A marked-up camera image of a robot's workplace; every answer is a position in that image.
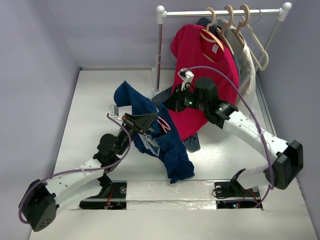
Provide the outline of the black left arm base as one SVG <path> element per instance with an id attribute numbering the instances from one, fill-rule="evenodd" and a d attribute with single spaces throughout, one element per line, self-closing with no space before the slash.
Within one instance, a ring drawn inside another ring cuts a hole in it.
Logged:
<path id="1" fill-rule="evenodd" d="M 79 203 L 82 210 L 125 210 L 127 208 L 127 181 L 113 182 L 107 175 L 100 177 L 102 186 L 98 195 Z"/>

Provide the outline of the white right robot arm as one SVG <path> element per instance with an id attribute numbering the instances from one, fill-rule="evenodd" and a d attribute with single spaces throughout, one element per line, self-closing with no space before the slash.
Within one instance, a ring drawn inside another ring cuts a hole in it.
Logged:
<path id="1" fill-rule="evenodd" d="M 163 104 L 176 113 L 186 113 L 188 109 L 203 112 L 210 123 L 237 136 L 265 157 L 267 165 L 244 168 L 233 176 L 230 190 L 235 196 L 242 196 L 250 188 L 266 185 L 285 190 L 303 169 L 303 146 L 300 142 L 294 140 L 289 143 L 258 129 L 258 125 L 235 105 L 219 98 L 218 87 L 210 78 L 198 78 L 194 88 L 185 90 L 177 85 Z"/>

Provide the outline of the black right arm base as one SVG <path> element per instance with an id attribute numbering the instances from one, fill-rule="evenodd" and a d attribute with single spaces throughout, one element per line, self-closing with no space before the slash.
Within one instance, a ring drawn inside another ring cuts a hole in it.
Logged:
<path id="1" fill-rule="evenodd" d="M 244 189 L 238 183 L 238 177 L 245 168 L 239 170 L 228 181 L 214 183 L 211 195 L 216 199 L 217 209 L 253 209 L 261 202 L 260 192 L 254 193 L 252 188 Z"/>

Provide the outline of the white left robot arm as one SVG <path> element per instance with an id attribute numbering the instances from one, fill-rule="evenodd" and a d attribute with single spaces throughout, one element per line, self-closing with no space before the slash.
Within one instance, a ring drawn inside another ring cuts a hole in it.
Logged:
<path id="1" fill-rule="evenodd" d="M 18 205 L 19 220 L 29 225 L 34 232 L 48 227 L 64 209 L 81 201 L 98 196 L 112 195 L 112 172 L 129 153 L 132 141 L 144 134 L 158 117 L 152 112 L 143 115 L 125 113 L 118 135 L 104 134 L 97 146 L 97 153 L 81 166 L 33 181 Z"/>

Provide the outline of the pink wire hanger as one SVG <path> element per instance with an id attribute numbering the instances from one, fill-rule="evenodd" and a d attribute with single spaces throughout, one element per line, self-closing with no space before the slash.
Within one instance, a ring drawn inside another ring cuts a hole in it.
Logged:
<path id="1" fill-rule="evenodd" d="M 171 130 L 170 125 L 162 117 L 158 116 L 156 121 L 158 122 L 158 124 L 161 126 L 161 128 L 165 133 Z"/>

